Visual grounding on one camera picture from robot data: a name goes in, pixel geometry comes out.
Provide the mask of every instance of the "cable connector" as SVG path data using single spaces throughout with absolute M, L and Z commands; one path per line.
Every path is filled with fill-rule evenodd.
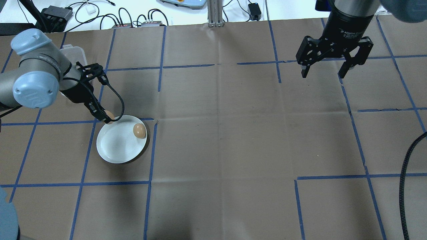
M 109 2 L 111 5 L 116 6 L 116 4 L 114 2 L 111 2 L 109 0 L 106 0 L 107 2 Z

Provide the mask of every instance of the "black coiled cable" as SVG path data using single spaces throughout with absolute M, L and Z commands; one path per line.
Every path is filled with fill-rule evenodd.
M 405 176 L 406 176 L 406 169 L 408 167 L 409 158 L 411 157 L 412 151 L 414 150 L 415 146 L 421 142 L 424 138 L 427 137 L 427 132 L 423 133 L 423 135 L 419 136 L 409 147 L 408 151 L 406 152 L 405 160 L 403 161 L 402 165 L 402 172 L 400 176 L 400 182 L 399 182 L 399 209 L 401 214 L 401 223 L 402 223 L 402 231 L 403 231 L 403 237 L 405 240 L 409 240 L 409 234 L 408 234 L 408 228 L 406 226 L 406 217 L 405 217 L 405 199 L 404 199 L 404 187 L 405 187 Z

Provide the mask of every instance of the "plastic container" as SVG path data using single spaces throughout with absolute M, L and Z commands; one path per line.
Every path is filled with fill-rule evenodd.
M 73 47 L 71 44 L 67 44 L 62 46 L 59 51 L 61 51 L 74 66 L 76 62 L 80 62 L 83 66 L 88 64 L 85 51 L 81 47 Z

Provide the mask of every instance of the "white plate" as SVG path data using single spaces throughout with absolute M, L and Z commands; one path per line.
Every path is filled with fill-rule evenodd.
M 138 156 L 147 143 L 147 136 L 135 137 L 133 127 L 137 123 L 144 125 L 134 116 L 123 115 L 117 122 L 105 124 L 97 138 L 99 155 L 110 163 L 125 163 Z

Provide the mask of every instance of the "black power adapter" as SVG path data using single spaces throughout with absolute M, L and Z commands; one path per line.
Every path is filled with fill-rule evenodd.
M 258 3 L 250 3 L 248 4 L 248 12 L 251 15 L 252 21 L 259 21 L 261 19 L 261 9 Z

